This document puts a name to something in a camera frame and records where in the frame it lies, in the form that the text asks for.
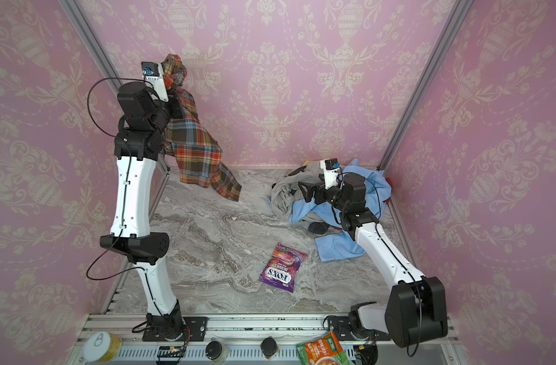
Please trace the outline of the light blue shirt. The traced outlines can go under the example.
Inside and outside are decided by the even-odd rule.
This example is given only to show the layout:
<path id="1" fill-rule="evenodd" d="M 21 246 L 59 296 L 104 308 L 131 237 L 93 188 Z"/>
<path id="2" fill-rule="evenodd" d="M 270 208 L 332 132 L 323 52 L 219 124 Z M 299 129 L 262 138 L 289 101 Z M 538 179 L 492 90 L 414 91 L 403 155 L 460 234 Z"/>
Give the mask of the light blue shirt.
<path id="1" fill-rule="evenodd" d="M 378 240 L 383 231 L 378 228 L 383 207 L 390 199 L 392 188 L 378 170 L 369 170 L 353 160 L 343 168 L 338 181 L 339 195 L 336 205 L 323 203 L 316 205 L 313 212 L 332 227 L 340 228 L 340 234 L 318 237 L 315 242 L 322 262 L 352 259 L 367 253 L 358 242 L 360 228 L 372 228 L 374 239 Z"/>

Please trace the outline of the plaid flannel cloth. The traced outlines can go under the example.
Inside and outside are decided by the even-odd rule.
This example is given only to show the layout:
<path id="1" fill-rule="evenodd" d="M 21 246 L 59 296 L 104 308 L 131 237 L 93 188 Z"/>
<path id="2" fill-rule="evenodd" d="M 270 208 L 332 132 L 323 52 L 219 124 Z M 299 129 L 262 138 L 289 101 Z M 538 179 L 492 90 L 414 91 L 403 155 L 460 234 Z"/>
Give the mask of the plaid flannel cloth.
<path id="1" fill-rule="evenodd" d="M 173 117 L 165 129 L 165 150 L 177 162 L 180 181 L 212 188 L 220 196 L 237 202 L 241 184 L 222 162 L 219 143 L 200 123 L 194 96 L 184 87 L 187 68 L 176 54 L 167 55 L 162 66 L 169 100 L 180 106 L 179 117 Z"/>

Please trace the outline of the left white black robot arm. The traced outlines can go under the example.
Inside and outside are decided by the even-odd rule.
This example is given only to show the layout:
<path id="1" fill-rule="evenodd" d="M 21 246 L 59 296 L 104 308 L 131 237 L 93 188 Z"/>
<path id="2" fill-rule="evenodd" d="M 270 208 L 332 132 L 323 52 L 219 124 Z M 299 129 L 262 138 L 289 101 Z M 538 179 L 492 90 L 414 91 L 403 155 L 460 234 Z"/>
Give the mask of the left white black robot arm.
<path id="1" fill-rule="evenodd" d="M 150 226 L 152 177 L 163 149 L 163 132 L 169 109 L 147 82 L 131 80 L 122 85 L 117 101 L 124 114 L 114 137 L 118 188 L 116 210 L 103 249 L 127 258 L 137 272 L 147 300 L 145 322 L 133 329 L 145 342 L 188 341 L 189 330 L 180 304 L 171 289 L 165 256 L 170 245 L 166 233 Z"/>

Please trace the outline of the beige grey cloth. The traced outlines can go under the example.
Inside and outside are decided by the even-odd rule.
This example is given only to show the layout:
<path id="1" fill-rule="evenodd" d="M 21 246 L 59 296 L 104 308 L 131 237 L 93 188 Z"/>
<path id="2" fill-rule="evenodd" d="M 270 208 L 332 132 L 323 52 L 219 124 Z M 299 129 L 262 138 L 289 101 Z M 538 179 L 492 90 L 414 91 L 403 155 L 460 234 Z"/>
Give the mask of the beige grey cloth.
<path id="1" fill-rule="evenodd" d="M 320 162 L 314 161 L 287 173 L 273 184 L 270 204 L 276 217 L 292 223 L 324 222 L 323 218 L 312 211 L 315 205 L 305 202 L 299 188 L 299 183 L 308 183 L 312 186 L 320 183 L 319 175 L 321 173 L 323 173 L 323 169 L 320 167 Z"/>

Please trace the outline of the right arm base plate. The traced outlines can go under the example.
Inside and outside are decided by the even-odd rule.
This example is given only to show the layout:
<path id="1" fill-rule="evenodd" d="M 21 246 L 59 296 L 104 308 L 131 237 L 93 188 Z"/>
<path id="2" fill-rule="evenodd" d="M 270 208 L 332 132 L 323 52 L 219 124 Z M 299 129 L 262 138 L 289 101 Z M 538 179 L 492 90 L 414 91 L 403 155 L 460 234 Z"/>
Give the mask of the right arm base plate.
<path id="1" fill-rule="evenodd" d="M 354 328 L 348 316 L 329 315 L 323 320 L 322 326 L 325 330 L 333 332 L 340 342 L 386 342 L 391 340 L 389 334 L 385 332 Z"/>

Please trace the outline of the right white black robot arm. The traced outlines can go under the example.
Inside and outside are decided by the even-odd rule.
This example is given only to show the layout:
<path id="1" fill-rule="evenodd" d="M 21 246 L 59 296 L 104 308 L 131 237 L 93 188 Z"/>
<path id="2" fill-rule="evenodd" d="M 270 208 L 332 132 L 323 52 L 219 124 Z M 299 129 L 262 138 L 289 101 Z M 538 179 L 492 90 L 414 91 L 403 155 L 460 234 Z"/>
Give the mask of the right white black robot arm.
<path id="1" fill-rule="evenodd" d="M 382 332 L 400 348 L 448 334 L 445 287 L 414 266 L 392 243 L 367 206 L 365 178 L 356 173 L 337 177 L 326 172 L 317 184 L 301 182 L 305 202 L 328 203 L 341 228 L 369 255 L 389 290 L 387 305 L 357 304 L 349 312 L 351 332 L 363 339 Z"/>

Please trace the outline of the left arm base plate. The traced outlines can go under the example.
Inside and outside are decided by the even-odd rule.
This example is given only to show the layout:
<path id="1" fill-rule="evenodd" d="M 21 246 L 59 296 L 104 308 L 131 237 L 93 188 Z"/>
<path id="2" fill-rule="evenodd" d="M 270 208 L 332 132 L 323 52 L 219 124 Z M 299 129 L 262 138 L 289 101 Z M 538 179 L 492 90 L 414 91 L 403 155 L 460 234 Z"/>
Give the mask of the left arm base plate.
<path id="1" fill-rule="evenodd" d="M 208 318 L 189 316 L 175 324 L 151 324 L 142 335 L 144 342 L 203 342 L 207 330 Z"/>

